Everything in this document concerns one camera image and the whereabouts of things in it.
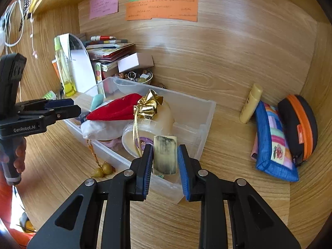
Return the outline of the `person's hand on handle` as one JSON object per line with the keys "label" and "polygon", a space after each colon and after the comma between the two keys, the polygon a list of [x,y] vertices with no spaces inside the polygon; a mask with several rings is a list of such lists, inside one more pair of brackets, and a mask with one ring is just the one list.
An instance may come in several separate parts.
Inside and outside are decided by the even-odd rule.
{"label": "person's hand on handle", "polygon": [[[13,163],[18,173],[22,173],[25,170],[25,155],[26,155],[26,139],[22,138],[22,141],[17,146],[15,151],[16,160]],[[3,163],[8,163],[10,158],[3,150],[0,151],[0,161]]]}

